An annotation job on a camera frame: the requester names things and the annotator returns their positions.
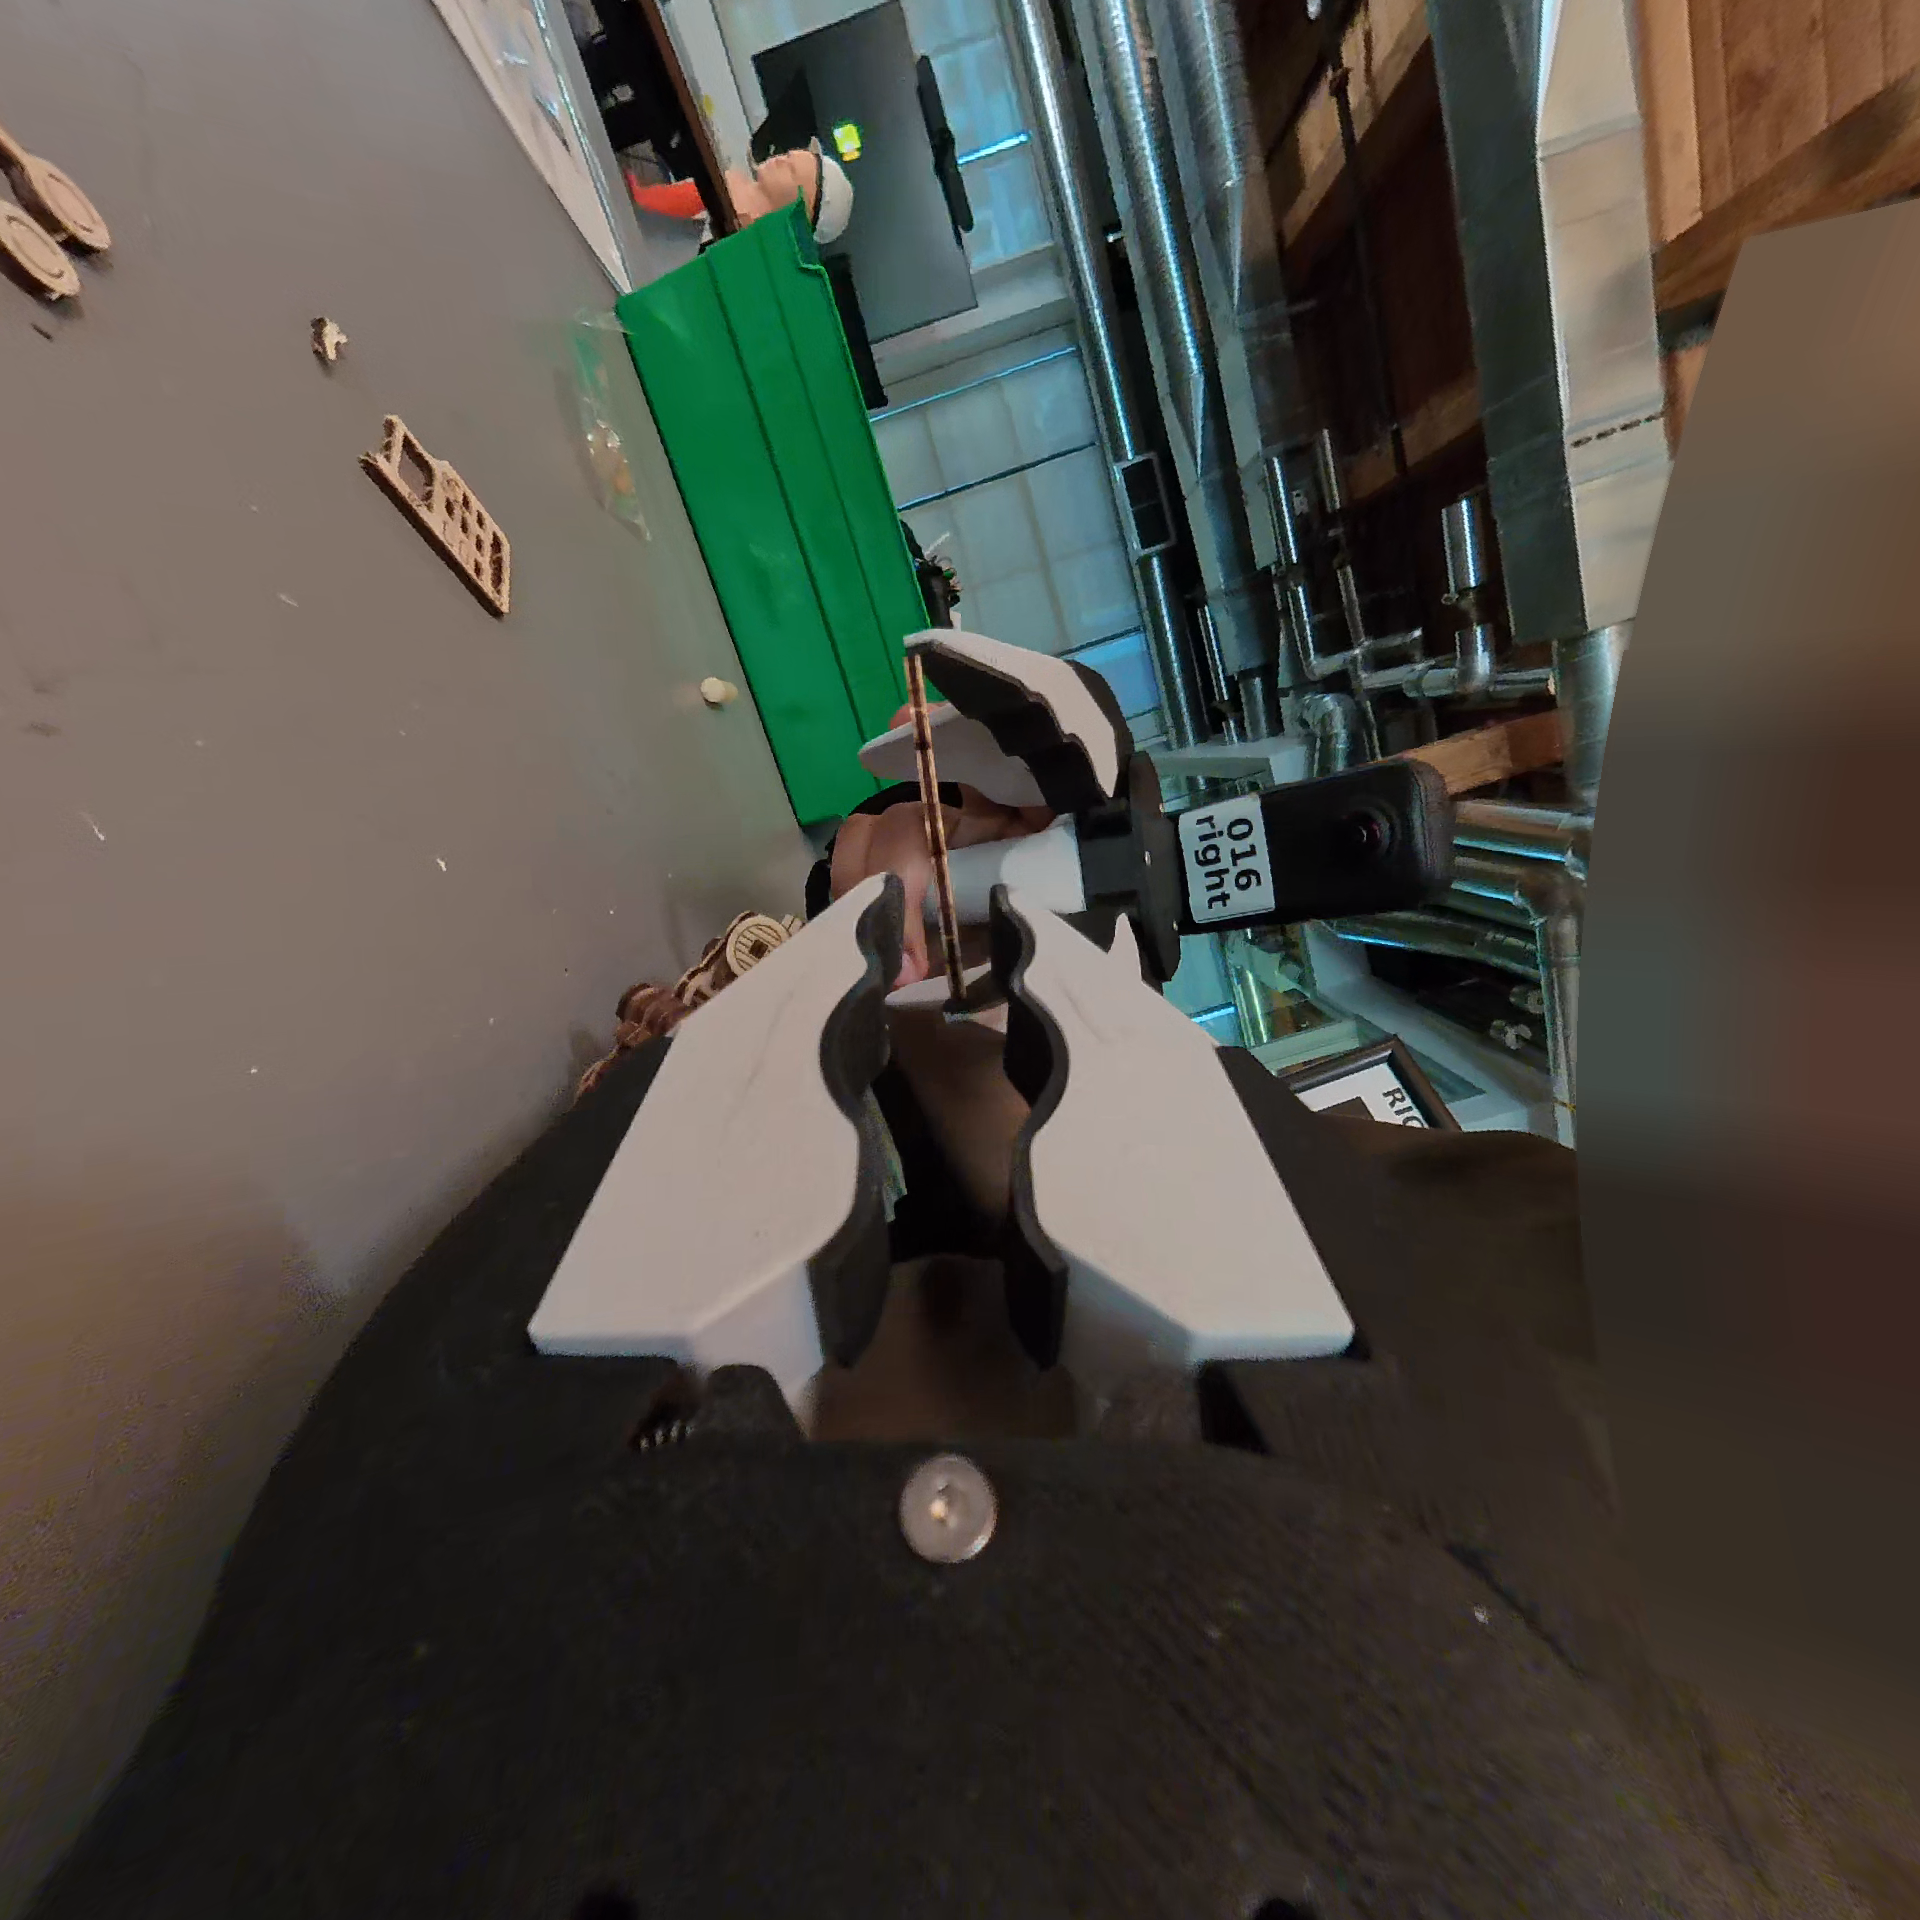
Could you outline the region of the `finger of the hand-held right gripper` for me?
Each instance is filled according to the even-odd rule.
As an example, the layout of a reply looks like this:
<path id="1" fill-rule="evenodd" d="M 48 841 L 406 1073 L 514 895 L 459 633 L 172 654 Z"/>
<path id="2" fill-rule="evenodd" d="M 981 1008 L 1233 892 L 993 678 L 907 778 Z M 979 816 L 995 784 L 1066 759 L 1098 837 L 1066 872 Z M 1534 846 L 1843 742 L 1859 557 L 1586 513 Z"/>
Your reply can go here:
<path id="1" fill-rule="evenodd" d="M 923 631 L 907 637 L 910 649 L 952 712 L 985 725 L 1025 760 L 1049 809 L 1094 809 L 1118 798 L 1133 745 L 1098 677 L 969 631 Z"/>
<path id="2" fill-rule="evenodd" d="M 960 710 L 929 712 L 930 762 L 940 790 L 952 786 L 996 809 L 1049 817 L 1049 802 L 1021 759 L 1003 751 L 993 732 Z M 912 720 L 882 732 L 857 749 L 857 762 L 906 798 L 921 802 L 921 754 Z"/>

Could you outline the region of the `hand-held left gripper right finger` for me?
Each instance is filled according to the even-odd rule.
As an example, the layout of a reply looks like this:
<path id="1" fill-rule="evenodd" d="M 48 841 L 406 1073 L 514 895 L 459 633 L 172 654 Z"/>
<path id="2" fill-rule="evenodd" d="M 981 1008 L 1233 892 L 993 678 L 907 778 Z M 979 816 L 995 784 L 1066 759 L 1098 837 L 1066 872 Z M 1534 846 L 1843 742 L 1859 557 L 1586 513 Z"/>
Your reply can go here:
<path id="1" fill-rule="evenodd" d="M 1101 946 L 995 893 L 993 972 L 1027 1101 L 1002 1260 L 1028 1358 L 1110 1394 L 1153 1369 L 1345 1353 L 1353 1319 L 1233 1069 L 1275 1079 L 1146 983 L 1126 920 Z"/>

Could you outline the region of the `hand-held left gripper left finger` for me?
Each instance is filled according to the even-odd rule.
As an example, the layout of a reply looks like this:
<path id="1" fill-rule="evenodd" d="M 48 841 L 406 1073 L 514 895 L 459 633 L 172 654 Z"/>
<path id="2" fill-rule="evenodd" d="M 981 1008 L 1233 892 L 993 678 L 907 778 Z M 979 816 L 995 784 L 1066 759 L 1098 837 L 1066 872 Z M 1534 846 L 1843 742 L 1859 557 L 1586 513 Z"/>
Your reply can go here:
<path id="1" fill-rule="evenodd" d="M 891 1276 L 869 1093 L 904 917 L 899 876 L 859 882 L 672 1033 L 530 1319 L 542 1354 L 755 1366 L 806 1413 L 867 1351 Z"/>

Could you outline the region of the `small square wooden piece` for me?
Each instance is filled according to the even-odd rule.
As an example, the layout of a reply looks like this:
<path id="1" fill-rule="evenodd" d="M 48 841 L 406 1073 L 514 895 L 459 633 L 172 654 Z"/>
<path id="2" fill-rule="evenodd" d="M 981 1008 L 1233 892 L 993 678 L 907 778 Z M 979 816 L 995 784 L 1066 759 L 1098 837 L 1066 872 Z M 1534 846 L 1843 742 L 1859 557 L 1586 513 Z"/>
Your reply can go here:
<path id="1" fill-rule="evenodd" d="M 963 930 L 957 922 L 953 878 L 948 863 L 946 820 L 941 802 L 941 781 L 932 749 L 930 702 L 926 686 L 923 657 L 910 649 L 906 654 L 906 687 L 907 687 L 907 721 L 915 737 L 920 802 L 923 838 L 930 862 L 930 885 L 936 895 L 936 914 L 940 927 L 940 948 L 946 975 L 946 1013 L 960 1016 L 966 1009 L 966 968 L 963 950 Z"/>

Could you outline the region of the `person's right hand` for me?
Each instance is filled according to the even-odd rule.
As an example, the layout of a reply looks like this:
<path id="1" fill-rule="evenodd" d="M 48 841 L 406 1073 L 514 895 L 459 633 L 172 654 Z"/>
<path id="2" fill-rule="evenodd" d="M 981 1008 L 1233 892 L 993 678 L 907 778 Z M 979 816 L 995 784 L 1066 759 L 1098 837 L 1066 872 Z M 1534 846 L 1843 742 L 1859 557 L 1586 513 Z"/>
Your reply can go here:
<path id="1" fill-rule="evenodd" d="M 969 784 L 941 786 L 944 841 L 957 847 L 1016 841 L 1051 824 L 1048 806 L 998 805 Z M 929 958 L 926 898 L 932 887 L 932 860 L 926 838 L 920 790 L 880 812 L 848 816 L 832 838 L 827 898 L 852 892 L 867 878 L 894 872 L 904 885 L 904 961 L 896 986 L 907 989 L 930 972 L 941 974 L 944 959 Z"/>

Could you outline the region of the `black framed sign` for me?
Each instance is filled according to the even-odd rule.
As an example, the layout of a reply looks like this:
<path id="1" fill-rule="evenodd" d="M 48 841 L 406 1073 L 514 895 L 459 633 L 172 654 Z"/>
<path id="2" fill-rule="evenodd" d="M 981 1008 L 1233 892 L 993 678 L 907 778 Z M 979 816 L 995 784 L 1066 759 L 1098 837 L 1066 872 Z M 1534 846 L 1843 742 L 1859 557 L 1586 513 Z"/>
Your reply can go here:
<path id="1" fill-rule="evenodd" d="M 1312 1113 L 1458 1133 L 1452 1105 L 1398 1037 L 1350 1046 L 1280 1073 Z"/>

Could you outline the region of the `person's brown garment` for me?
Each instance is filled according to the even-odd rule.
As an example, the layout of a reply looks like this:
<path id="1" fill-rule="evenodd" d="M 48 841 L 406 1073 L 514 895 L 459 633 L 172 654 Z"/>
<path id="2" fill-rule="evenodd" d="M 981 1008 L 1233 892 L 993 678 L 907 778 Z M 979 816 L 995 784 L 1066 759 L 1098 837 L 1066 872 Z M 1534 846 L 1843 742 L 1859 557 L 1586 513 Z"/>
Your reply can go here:
<path id="1" fill-rule="evenodd" d="M 1638 1800 L 1638 1610 L 1617 1497 L 1578 1409 L 1593 1377 L 1573 1154 L 1310 1111 L 1222 1064 L 1346 1305 L 1321 1359 L 1222 1359 L 1209 1442 L 1254 1450 L 1368 1533 L 1310 1593 L 1360 1657 L 1315 1722 L 1320 1782 L 1394 1804 L 1448 1893 L 1600 1913 Z"/>

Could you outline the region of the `green bin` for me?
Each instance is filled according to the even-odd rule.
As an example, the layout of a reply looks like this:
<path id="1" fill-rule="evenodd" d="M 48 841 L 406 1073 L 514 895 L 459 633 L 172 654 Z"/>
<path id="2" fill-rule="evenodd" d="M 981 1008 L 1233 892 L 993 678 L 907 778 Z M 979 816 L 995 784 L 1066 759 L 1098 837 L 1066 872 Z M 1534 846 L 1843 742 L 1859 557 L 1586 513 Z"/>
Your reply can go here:
<path id="1" fill-rule="evenodd" d="M 803 824 L 877 781 L 921 585 L 803 208 L 614 303 L 747 692 Z"/>

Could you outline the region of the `wooden beam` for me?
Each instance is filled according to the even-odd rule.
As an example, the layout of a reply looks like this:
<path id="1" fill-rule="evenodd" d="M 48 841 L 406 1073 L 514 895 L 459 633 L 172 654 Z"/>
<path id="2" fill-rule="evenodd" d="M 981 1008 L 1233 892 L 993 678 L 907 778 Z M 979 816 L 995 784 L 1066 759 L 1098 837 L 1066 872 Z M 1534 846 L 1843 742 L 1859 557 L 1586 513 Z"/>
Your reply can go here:
<path id="1" fill-rule="evenodd" d="M 1565 725 L 1555 706 L 1509 712 L 1394 754 L 1397 760 L 1426 765 L 1452 799 L 1488 794 L 1515 778 L 1550 773 L 1563 757 Z"/>

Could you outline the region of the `black box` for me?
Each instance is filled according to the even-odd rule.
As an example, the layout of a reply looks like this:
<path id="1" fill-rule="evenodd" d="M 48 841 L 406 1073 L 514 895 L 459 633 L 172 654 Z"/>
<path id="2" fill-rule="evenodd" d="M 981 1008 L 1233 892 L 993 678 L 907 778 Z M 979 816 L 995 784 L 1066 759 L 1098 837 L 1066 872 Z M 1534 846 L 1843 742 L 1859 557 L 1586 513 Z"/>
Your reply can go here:
<path id="1" fill-rule="evenodd" d="M 861 392 L 861 402 L 872 415 L 880 413 L 890 404 L 890 394 L 880 381 L 873 353 L 873 337 L 869 333 L 857 300 L 852 263 L 851 257 L 838 253 L 822 253 L 822 271 L 827 274 L 835 311 L 848 340 L 848 358 Z"/>

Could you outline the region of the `clear plastic bag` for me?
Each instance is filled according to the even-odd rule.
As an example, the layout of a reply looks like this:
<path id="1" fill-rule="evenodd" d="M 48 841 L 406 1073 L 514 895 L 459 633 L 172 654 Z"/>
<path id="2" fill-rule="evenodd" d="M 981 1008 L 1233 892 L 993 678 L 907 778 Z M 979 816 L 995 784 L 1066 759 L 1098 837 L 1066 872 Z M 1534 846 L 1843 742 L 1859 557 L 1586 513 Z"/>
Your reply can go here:
<path id="1" fill-rule="evenodd" d="M 592 490 L 609 517 L 637 538 L 651 541 L 653 529 L 633 464 L 641 381 L 614 312 L 586 308 L 571 318 L 566 368 Z"/>

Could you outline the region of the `slotted wooden piece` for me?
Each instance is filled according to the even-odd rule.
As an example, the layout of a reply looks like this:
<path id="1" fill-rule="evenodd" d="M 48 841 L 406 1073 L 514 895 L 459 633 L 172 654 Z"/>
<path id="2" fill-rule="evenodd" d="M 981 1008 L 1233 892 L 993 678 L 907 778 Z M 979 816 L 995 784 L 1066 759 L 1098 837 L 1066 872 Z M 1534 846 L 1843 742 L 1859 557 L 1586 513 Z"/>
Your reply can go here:
<path id="1" fill-rule="evenodd" d="M 384 415 L 358 464 L 441 562 L 494 617 L 512 609 L 512 544 L 461 474 L 426 449 L 400 415 Z"/>

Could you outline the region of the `instruction booklet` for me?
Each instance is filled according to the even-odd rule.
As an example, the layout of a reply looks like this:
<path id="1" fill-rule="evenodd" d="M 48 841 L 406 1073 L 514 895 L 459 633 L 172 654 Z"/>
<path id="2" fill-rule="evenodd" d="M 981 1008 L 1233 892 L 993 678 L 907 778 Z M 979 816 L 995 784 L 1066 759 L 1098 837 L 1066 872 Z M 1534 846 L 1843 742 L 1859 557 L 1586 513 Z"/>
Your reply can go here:
<path id="1" fill-rule="evenodd" d="M 434 2 L 441 25 L 620 295 L 633 287 L 614 205 L 570 81 L 562 5 Z"/>

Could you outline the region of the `curved wooden lever piece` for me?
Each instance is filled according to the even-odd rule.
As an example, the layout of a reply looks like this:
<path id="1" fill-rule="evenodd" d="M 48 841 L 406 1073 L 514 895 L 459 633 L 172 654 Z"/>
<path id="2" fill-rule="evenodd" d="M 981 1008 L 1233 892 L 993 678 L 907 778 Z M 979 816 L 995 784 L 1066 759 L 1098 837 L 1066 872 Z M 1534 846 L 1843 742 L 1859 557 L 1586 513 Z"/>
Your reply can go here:
<path id="1" fill-rule="evenodd" d="M 45 302 L 81 297 L 73 256 L 18 202 L 2 199 L 2 257 L 8 270 Z"/>

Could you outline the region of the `rectangular metal duct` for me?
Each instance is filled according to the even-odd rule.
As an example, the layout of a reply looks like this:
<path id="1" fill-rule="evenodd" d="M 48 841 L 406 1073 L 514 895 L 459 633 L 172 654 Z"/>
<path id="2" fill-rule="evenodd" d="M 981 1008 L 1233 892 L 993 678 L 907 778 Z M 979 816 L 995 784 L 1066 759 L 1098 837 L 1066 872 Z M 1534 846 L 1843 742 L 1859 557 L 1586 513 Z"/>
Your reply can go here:
<path id="1" fill-rule="evenodd" d="M 1634 617 L 1670 470 L 1630 12 L 1426 6 L 1517 641 Z"/>

